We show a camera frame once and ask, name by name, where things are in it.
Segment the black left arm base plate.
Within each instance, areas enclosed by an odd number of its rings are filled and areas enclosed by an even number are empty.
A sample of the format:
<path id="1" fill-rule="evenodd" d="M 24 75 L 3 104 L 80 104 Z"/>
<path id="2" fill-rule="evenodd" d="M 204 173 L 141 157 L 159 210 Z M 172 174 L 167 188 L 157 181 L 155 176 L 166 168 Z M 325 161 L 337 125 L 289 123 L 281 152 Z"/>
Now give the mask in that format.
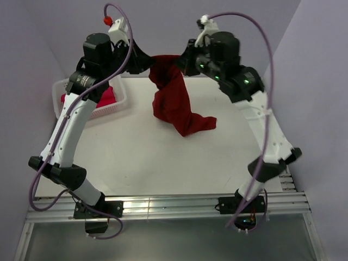
<path id="1" fill-rule="evenodd" d="M 105 201 L 101 208 L 97 209 L 97 212 L 93 212 L 88 209 L 83 202 L 77 202 L 73 214 L 74 219 L 97 219 L 97 218 L 108 218 L 104 214 L 115 216 L 117 218 L 122 217 L 123 213 L 123 201 Z"/>

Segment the aluminium frame rail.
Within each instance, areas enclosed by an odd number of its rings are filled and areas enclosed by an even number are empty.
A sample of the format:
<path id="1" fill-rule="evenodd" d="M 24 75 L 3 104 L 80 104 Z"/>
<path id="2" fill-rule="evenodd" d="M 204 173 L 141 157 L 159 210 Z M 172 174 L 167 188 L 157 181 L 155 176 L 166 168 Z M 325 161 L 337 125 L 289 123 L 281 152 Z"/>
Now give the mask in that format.
<path id="1" fill-rule="evenodd" d="M 279 177 L 282 192 L 262 194 L 260 203 L 262 217 L 266 220 L 270 215 L 301 214 L 303 216 L 310 244 L 316 260 L 327 260 L 318 233 L 314 226 L 312 212 L 304 192 L 298 192 L 289 170 Z M 184 218 L 213 218 L 220 215 L 219 194 L 206 195 L 174 195 L 174 196 L 125 196 L 107 197 L 113 203 L 115 215 L 126 220 L 159 220 Z M 30 208 L 24 220 L 24 227 L 16 250 L 15 260 L 24 260 L 27 254 L 35 223 L 51 222 L 106 222 L 107 216 L 96 214 L 83 206 L 81 201 L 63 196 L 50 209 L 37 212 Z"/>

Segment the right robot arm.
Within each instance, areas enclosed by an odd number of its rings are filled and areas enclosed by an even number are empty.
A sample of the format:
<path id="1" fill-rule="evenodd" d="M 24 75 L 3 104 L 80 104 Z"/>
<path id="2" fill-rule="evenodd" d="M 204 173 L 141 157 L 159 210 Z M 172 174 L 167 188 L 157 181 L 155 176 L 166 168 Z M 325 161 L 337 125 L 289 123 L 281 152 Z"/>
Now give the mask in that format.
<path id="1" fill-rule="evenodd" d="M 302 155 L 283 134 L 273 112 L 267 108 L 268 94 L 258 72 L 240 63 L 240 42 L 229 32 L 205 34 L 190 39 L 176 64 L 185 76 L 203 74 L 219 84 L 219 89 L 242 113 L 262 151 L 249 163 L 251 175 L 235 195 L 235 205 L 247 212 L 267 181 L 279 176 Z"/>

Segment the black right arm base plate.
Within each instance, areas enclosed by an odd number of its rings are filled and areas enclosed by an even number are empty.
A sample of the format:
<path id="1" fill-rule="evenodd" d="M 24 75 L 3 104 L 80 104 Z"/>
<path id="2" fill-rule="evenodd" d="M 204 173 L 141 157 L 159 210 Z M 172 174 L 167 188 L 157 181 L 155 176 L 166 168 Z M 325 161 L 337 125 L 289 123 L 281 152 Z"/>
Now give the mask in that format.
<path id="1" fill-rule="evenodd" d="M 241 203 L 239 196 L 219 197 L 217 205 L 214 207 L 220 214 L 235 214 Z M 241 211 L 242 214 L 263 213 L 266 208 L 263 196 L 257 196 L 250 204 Z"/>

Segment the white perforated plastic basket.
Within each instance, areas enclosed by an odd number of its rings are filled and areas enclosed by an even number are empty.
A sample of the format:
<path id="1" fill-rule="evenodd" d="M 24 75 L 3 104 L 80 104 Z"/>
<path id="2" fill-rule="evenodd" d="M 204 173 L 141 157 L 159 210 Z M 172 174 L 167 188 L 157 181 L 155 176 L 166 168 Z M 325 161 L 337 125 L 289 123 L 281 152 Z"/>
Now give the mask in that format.
<path id="1" fill-rule="evenodd" d="M 68 84 L 68 79 L 63 79 L 55 82 L 52 85 L 52 100 L 53 108 L 58 119 L 64 105 L 63 96 L 66 94 L 65 88 Z M 124 81 L 120 75 L 114 77 L 109 81 L 109 90 L 113 91 L 113 99 L 109 100 L 108 103 L 104 103 L 103 106 L 98 105 L 97 108 L 92 112 L 90 119 L 96 119 L 101 116 L 106 116 L 111 113 L 120 111 L 126 107 L 127 94 Z"/>

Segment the dark red t shirt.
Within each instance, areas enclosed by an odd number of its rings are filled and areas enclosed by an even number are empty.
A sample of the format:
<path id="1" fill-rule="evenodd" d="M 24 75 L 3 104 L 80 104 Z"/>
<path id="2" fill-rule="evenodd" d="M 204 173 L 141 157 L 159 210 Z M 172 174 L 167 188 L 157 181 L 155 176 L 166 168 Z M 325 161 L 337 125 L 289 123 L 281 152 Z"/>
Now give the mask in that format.
<path id="1" fill-rule="evenodd" d="M 215 117 L 203 117 L 191 111 L 183 75 L 175 64 L 177 58 L 177 55 L 154 56 L 155 64 L 148 76 L 158 89 L 152 102 L 154 117 L 173 125 L 183 137 L 215 129 Z"/>

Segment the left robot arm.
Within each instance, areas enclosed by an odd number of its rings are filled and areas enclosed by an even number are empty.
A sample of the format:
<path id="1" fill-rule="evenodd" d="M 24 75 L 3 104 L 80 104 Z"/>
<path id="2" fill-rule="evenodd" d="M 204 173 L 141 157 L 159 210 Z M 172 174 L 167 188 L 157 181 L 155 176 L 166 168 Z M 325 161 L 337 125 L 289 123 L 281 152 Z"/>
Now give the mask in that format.
<path id="1" fill-rule="evenodd" d="M 28 165 L 37 171 L 32 185 L 44 176 L 64 187 L 93 217 L 108 216 L 104 193 L 88 181 L 86 169 L 73 163 L 76 147 L 110 80 L 123 72 L 142 73 L 154 64 L 154 59 L 137 46 L 132 36 L 113 40 L 104 33 L 89 35 L 83 43 L 83 52 L 69 77 L 64 106 L 52 136 L 41 154 L 29 159 Z"/>

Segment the pink rolled t shirt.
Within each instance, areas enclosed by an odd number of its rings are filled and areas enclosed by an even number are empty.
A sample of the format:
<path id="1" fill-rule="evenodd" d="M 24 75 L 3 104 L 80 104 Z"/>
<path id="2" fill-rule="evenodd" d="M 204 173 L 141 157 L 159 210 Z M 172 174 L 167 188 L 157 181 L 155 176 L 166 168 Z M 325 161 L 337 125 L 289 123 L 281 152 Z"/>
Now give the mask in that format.
<path id="1" fill-rule="evenodd" d="M 96 108 L 105 107 L 116 103 L 116 96 L 114 94 L 114 89 L 112 86 L 109 86 L 108 89 L 103 93 L 101 100 L 98 102 Z"/>

